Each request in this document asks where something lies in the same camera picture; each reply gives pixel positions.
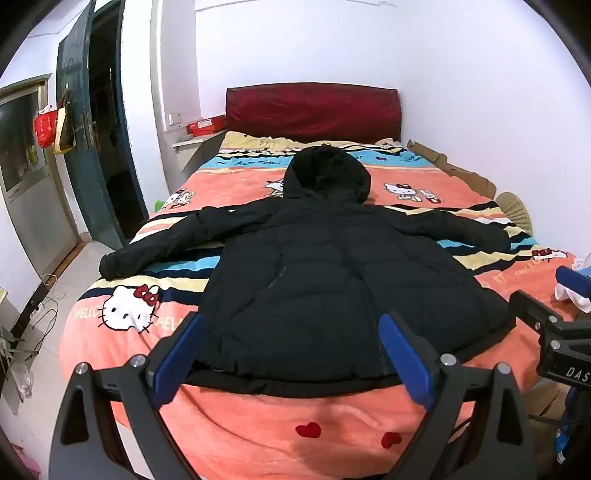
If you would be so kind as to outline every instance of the red plastic bag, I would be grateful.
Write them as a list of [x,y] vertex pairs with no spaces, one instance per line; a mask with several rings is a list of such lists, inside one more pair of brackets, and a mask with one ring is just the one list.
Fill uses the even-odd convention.
[[39,115],[33,120],[35,136],[41,148],[51,146],[56,139],[57,110],[50,110],[48,112],[44,110],[39,112]]

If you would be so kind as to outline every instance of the jacket hood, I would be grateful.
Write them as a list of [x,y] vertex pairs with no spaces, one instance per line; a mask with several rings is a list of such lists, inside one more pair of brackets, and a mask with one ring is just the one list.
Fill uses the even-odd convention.
[[284,198],[322,195],[335,200],[363,203],[369,196],[371,176],[365,167],[341,148],[308,147],[291,159],[283,180]]

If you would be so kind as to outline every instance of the jacket zipper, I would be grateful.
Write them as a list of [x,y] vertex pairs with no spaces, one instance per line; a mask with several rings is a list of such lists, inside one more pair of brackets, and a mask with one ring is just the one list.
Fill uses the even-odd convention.
[[376,339],[376,347],[377,347],[378,353],[379,353],[379,361],[380,361],[380,366],[382,368],[382,375],[391,375],[392,372],[391,372],[391,369],[389,368],[389,362],[387,360],[384,346],[382,345],[382,342],[379,340],[378,318],[377,318],[377,315],[375,314],[376,303],[373,300],[373,295],[372,295],[369,287],[365,283],[365,280],[363,280],[363,276],[359,272],[357,266],[355,265],[355,262],[353,261],[353,259],[351,259],[351,257],[347,253],[346,248],[343,246],[343,244],[339,240],[339,237],[336,232],[336,228],[333,224],[332,213],[330,211],[330,207],[329,207],[328,202],[323,199],[319,199],[319,202],[324,203],[321,211],[324,213],[324,216],[327,220],[327,225],[329,227],[330,236],[332,237],[333,242],[336,244],[336,246],[340,250],[341,256],[343,257],[343,260],[345,261],[345,265],[347,266],[349,271],[352,274],[354,274],[358,278],[359,282],[361,283],[362,296],[363,296],[362,303],[365,306],[365,310],[369,315],[369,320],[370,320],[369,327],[373,331],[374,338]]
[[275,277],[273,277],[273,279],[269,282],[269,284],[265,287],[265,288],[271,288],[273,285],[275,285],[275,283],[277,283],[277,280],[279,280],[283,274],[285,273],[285,271],[287,270],[287,265],[283,265],[279,271],[276,273]]

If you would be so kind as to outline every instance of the red box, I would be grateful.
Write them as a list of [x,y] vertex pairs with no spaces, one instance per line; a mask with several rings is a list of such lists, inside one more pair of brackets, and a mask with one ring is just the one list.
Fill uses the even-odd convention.
[[224,128],[226,128],[226,115],[204,118],[199,122],[193,122],[187,126],[189,133],[195,135],[195,137],[211,135],[223,130]]

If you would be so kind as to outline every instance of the metal bolt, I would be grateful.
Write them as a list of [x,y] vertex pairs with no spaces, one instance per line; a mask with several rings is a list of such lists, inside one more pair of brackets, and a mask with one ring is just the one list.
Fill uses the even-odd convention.
[[76,372],[78,375],[85,374],[88,372],[88,364],[86,362],[80,362],[78,365],[76,365],[74,372]]
[[129,360],[132,367],[141,367],[146,363],[146,357],[144,355],[134,355]]
[[496,367],[498,371],[501,372],[503,375],[509,375],[511,373],[511,367],[509,366],[509,364],[506,364],[505,362],[501,362]]
[[457,358],[450,353],[444,353],[439,360],[446,367],[452,367],[457,363]]

